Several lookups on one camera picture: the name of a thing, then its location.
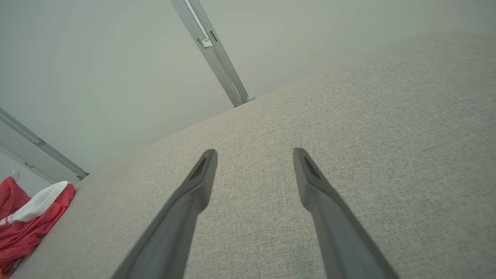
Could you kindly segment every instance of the gray fabric sofa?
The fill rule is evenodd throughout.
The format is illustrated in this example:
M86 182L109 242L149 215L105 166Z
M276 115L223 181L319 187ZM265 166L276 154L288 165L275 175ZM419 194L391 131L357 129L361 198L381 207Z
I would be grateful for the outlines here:
M305 148L402 278L496 274L496 39L427 34L286 86L92 173L13 279L110 278L218 151L185 278L324 278Z

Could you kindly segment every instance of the white wall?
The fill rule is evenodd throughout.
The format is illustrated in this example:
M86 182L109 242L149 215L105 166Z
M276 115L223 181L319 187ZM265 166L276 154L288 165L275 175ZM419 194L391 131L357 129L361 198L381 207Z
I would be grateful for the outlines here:
M38 175L31 172L28 168L12 160L9 156L0 152L0 181L12 175L12 169L21 174L21 179L17 184L32 197L41 189L50 186L50 183L43 180Z
M261 96L427 31L496 32L493 0L203 0ZM0 106L89 172L231 103L168 0L0 4Z

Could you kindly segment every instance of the red cloth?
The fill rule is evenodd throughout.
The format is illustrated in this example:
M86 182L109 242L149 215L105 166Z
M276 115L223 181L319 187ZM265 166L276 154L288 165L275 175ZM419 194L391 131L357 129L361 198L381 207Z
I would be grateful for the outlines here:
M41 238L69 207L75 192L74 185L69 183L40 217L29 222L12 222L0 226L0 278L9 277L17 260L33 253ZM0 184L0 201L3 201L0 219L14 213L30 199L15 180L8 177Z

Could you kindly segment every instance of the white fabric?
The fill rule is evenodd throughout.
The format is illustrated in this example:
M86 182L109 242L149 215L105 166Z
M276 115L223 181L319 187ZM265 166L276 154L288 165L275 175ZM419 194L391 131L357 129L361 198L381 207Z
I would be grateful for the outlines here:
M57 182L37 192L23 207L0 220L0 225L15 221L29 222L41 216L55 199L57 199L60 193L62 193L68 183L69 181Z

